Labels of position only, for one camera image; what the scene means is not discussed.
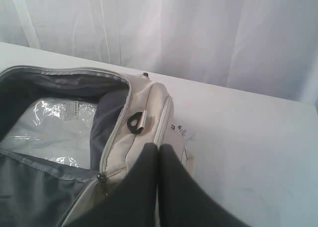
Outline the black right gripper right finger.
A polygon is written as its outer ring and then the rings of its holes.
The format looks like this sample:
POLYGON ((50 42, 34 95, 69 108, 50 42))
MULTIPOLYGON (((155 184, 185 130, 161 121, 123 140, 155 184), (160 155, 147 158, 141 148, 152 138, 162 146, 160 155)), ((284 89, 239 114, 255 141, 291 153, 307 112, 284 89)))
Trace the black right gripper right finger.
POLYGON ((245 227, 193 180, 171 145, 159 148, 159 219, 162 227, 245 227))

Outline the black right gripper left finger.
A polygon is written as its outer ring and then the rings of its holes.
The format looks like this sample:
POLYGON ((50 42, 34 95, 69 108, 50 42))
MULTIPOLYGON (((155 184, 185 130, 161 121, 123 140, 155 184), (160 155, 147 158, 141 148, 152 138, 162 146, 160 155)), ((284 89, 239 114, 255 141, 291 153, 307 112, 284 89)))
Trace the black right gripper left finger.
POLYGON ((152 227, 158 182, 158 148, 148 143, 124 180, 81 219, 83 227, 152 227))

